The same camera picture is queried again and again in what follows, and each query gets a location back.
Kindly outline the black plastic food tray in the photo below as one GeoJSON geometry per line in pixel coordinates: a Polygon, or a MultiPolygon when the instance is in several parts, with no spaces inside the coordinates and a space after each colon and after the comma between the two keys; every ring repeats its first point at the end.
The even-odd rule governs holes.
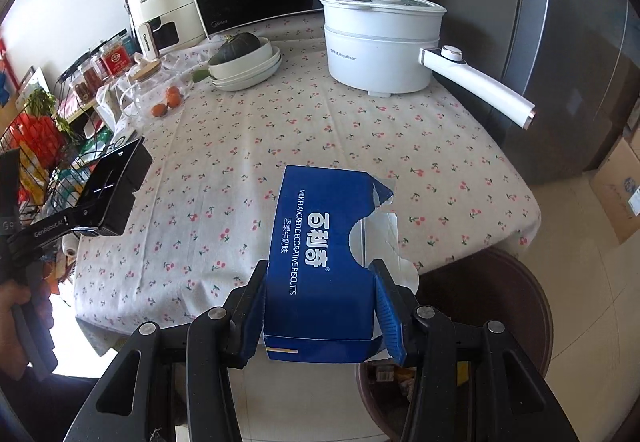
{"type": "Polygon", "coordinates": [[[124,233],[136,201],[136,193],[152,164],[152,156],[139,138],[103,156],[94,167],[76,206],[106,202],[105,234],[88,236],[120,236],[124,233]]]}

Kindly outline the blue biscuit box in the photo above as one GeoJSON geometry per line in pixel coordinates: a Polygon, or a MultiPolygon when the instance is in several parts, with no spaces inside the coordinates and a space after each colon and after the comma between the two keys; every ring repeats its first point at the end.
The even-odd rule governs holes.
{"type": "Polygon", "coordinates": [[[348,364],[387,352],[370,263],[382,259],[397,285],[418,289],[399,252],[393,200],[393,184],[364,171],[285,168],[266,274],[269,358],[348,364]]]}

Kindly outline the dark brown trash bin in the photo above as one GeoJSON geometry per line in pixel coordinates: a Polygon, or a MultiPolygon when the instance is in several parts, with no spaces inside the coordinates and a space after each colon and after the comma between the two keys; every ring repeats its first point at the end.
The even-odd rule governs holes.
{"type": "MultiPolygon", "coordinates": [[[[480,329],[491,320],[501,322],[544,375],[553,346],[547,296],[524,263],[489,247],[422,274],[416,299],[459,325],[452,438],[471,441],[482,419],[475,414],[475,407],[480,401],[476,389],[483,381],[475,374],[484,367],[482,353],[486,351],[472,329],[480,329]]],[[[398,441],[410,410],[416,370],[402,368],[386,355],[381,361],[361,364],[358,378],[362,402],[375,425],[388,440],[398,441]]]]}

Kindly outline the red packaged goods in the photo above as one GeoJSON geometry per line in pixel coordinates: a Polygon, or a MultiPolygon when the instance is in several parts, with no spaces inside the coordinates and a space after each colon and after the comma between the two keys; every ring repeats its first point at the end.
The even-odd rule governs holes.
{"type": "Polygon", "coordinates": [[[9,124],[9,133],[17,145],[29,147],[42,168],[49,170],[60,162],[66,141],[49,115],[20,113],[9,124]]]}

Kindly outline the clear spice jar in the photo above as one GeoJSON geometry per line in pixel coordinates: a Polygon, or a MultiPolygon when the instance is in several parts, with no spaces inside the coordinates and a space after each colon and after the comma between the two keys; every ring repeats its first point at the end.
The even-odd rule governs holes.
{"type": "Polygon", "coordinates": [[[93,64],[86,63],[79,66],[72,76],[70,84],[80,103],[87,104],[96,98],[96,94],[103,85],[103,80],[93,64]]]}

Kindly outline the glass jar wooden lid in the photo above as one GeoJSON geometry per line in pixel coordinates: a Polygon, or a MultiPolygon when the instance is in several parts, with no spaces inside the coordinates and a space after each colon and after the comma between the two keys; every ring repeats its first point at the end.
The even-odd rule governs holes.
{"type": "Polygon", "coordinates": [[[116,99],[120,110],[128,116],[141,114],[162,101],[160,88],[179,74],[177,54],[165,54],[153,61],[137,63],[116,83],[116,99]]]}

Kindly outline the red label spice jar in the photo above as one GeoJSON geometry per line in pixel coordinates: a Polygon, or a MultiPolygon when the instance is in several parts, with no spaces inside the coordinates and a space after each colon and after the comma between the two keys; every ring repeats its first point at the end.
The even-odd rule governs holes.
{"type": "Polygon", "coordinates": [[[131,68],[131,58],[119,37],[114,37],[100,48],[100,57],[108,74],[119,77],[131,68]]]}

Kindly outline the cherry print tablecloth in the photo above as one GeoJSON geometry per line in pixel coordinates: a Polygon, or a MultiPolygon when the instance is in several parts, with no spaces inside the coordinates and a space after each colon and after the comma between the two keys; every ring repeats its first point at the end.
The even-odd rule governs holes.
{"type": "Polygon", "coordinates": [[[268,255],[290,165],[389,182],[398,251],[419,273],[490,245],[524,251],[540,227],[532,191],[441,84],[387,99],[338,84],[318,14],[250,32],[280,48],[277,73],[234,94],[190,82],[181,106],[146,123],[153,162],[124,233],[79,244],[75,314],[96,352],[146,320],[189,321],[242,285],[268,255]]]}

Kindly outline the stacked white plates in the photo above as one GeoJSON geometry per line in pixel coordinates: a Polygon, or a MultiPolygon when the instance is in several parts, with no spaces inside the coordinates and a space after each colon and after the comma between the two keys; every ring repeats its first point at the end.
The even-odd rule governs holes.
{"type": "Polygon", "coordinates": [[[279,47],[273,47],[273,55],[254,68],[247,70],[245,73],[230,76],[227,78],[214,78],[213,84],[216,88],[223,91],[238,91],[258,85],[268,80],[282,63],[282,54],[279,47]]]}

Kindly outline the cream air fryer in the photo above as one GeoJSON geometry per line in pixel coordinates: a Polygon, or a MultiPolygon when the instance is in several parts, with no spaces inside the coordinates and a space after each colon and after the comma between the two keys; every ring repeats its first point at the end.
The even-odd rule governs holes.
{"type": "Polygon", "coordinates": [[[127,0],[143,57],[192,47],[205,38],[195,0],[127,0]]]}

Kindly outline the dark green pumpkin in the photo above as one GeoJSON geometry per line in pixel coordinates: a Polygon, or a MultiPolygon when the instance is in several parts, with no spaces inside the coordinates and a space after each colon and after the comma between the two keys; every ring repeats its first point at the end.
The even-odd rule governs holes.
{"type": "Polygon", "coordinates": [[[252,33],[240,33],[228,35],[226,41],[220,46],[216,54],[209,59],[209,65],[228,63],[241,58],[260,48],[262,44],[259,38],[252,33]]]}

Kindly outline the cardboard box upper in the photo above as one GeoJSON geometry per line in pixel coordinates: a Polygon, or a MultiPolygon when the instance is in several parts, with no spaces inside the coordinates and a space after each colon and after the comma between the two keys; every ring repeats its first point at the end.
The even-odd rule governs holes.
{"type": "Polygon", "coordinates": [[[639,158],[620,137],[590,181],[617,240],[626,242],[639,230],[639,158]]]}

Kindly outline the white electric cooking pot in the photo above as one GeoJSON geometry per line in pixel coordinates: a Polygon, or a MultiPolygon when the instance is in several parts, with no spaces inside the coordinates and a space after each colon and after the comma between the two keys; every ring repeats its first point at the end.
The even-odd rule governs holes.
{"type": "Polygon", "coordinates": [[[523,129],[535,104],[439,43],[446,9],[428,0],[320,0],[329,72],[372,97],[413,94],[434,73],[470,91],[523,129]]]}

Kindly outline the dark grey refrigerator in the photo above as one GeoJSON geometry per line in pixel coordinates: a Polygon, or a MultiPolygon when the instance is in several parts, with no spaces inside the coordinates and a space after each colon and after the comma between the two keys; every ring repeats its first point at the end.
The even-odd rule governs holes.
{"type": "Polygon", "coordinates": [[[440,39],[535,104],[518,128],[468,91],[457,98],[530,185],[596,169],[639,97],[639,0],[431,0],[440,39]]]}

